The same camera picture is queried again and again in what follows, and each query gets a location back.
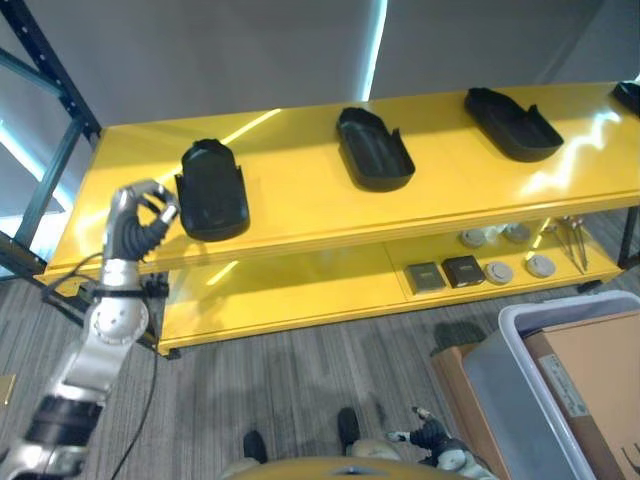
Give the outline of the robot left five-finger hand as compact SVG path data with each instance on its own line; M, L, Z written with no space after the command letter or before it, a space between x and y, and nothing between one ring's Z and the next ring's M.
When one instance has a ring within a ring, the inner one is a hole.
M103 235L101 284L108 289L137 288L138 263L162 243L179 211L176 197L155 180L118 189Z

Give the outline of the robot right five-finger hand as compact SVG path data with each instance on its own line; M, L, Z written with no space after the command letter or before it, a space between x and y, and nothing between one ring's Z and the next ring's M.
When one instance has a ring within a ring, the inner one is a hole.
M428 410L413 406L412 412L422 421L413 431L390 431L385 434L392 443L409 443L425 450L423 463L448 471L460 471L467 466L469 449L453 437L444 425Z

